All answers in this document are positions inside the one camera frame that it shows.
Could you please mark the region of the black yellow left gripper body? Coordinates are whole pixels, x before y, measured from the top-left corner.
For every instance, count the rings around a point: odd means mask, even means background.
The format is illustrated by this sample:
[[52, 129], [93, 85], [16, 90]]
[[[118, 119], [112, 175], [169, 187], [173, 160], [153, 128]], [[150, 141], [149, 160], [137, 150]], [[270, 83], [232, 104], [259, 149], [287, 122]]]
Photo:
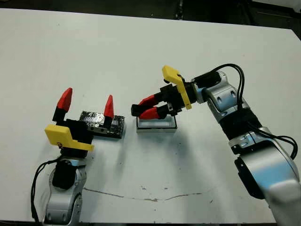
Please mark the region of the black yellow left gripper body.
[[70, 158], [86, 158], [94, 149], [92, 141], [95, 137], [108, 137], [107, 129], [97, 129], [87, 125], [85, 121], [67, 119], [49, 124], [45, 128], [51, 145], [60, 149], [60, 154]]

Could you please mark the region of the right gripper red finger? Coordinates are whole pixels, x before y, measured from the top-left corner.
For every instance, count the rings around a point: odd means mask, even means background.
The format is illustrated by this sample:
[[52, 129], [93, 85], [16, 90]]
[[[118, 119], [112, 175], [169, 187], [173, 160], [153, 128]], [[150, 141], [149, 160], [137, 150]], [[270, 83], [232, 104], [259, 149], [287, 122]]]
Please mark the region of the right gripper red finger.
[[140, 116], [140, 119], [164, 119], [168, 114], [165, 106], [153, 107], [145, 110]]
[[144, 98], [138, 105], [140, 106], [157, 106], [160, 102], [163, 101], [161, 93], [156, 93]]

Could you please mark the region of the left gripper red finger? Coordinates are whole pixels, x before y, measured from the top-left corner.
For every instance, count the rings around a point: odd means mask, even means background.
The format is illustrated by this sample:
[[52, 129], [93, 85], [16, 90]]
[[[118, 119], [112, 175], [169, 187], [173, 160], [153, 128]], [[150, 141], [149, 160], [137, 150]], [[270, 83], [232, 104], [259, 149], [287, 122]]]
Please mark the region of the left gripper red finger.
[[72, 88], [68, 88], [60, 97], [55, 112], [53, 121], [63, 121], [66, 113], [69, 111], [71, 105]]
[[104, 109], [104, 127], [109, 129], [114, 119], [113, 97], [109, 95]]

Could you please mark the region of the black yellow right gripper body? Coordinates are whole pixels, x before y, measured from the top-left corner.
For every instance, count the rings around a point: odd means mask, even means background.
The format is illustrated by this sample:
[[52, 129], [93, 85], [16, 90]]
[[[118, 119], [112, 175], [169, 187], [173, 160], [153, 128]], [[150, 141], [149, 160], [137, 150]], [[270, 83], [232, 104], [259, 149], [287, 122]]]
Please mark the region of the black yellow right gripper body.
[[166, 104], [159, 108], [160, 116], [175, 116], [183, 108], [189, 110], [196, 102], [192, 82], [186, 82], [180, 72], [168, 65], [162, 68], [164, 81], [168, 84], [160, 88], [160, 101]]

